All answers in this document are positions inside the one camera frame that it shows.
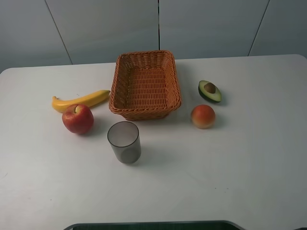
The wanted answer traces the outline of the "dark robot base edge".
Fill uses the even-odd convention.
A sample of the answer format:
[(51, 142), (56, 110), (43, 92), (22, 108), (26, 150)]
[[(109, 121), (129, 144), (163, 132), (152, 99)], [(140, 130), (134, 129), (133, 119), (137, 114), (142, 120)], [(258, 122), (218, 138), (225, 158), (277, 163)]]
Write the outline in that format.
[(235, 223), (225, 220), (129, 222), (129, 223), (79, 223), (66, 230), (243, 230)]

